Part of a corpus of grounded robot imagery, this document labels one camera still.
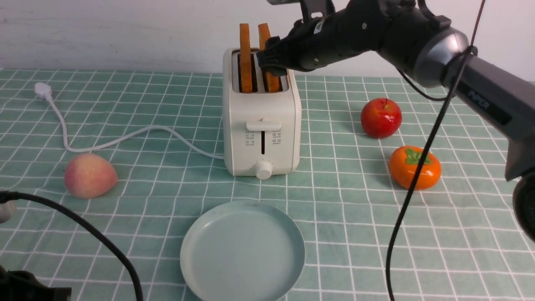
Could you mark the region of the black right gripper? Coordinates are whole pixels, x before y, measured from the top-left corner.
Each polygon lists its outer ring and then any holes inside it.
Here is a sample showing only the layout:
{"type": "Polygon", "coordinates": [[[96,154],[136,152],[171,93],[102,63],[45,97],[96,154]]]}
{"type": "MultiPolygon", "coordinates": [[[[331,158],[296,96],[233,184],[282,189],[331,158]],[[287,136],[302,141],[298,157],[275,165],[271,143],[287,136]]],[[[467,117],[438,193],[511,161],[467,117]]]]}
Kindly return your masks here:
{"type": "Polygon", "coordinates": [[[301,0],[302,19],[284,38],[274,36],[257,53],[259,67],[275,77],[287,69],[313,71],[377,50],[390,25],[388,0],[350,0],[336,11],[331,0],[301,0]]]}

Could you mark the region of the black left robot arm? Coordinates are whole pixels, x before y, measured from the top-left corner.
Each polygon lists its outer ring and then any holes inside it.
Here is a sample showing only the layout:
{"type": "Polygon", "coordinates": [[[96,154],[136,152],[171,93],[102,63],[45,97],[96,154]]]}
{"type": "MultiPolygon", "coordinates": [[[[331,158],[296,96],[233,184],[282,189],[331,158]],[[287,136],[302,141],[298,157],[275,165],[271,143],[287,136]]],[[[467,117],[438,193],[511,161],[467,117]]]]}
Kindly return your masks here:
{"type": "Polygon", "coordinates": [[[70,301],[71,288],[52,288],[41,284],[34,274],[24,270],[7,271],[0,267],[2,301],[70,301]]]}

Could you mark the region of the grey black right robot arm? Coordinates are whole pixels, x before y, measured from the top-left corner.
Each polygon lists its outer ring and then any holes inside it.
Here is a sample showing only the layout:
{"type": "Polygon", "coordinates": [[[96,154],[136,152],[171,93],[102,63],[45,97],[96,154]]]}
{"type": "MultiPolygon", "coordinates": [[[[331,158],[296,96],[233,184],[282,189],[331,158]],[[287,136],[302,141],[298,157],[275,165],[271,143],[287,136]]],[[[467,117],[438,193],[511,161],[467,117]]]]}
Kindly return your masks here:
{"type": "Polygon", "coordinates": [[[508,139],[504,177],[520,178],[513,209],[534,238],[534,85],[479,58],[466,35],[422,0],[351,0],[335,11],[330,0],[300,1],[302,19],[288,36],[272,37],[257,55],[275,76],[310,72],[375,51],[424,88],[443,86],[508,139]]]}

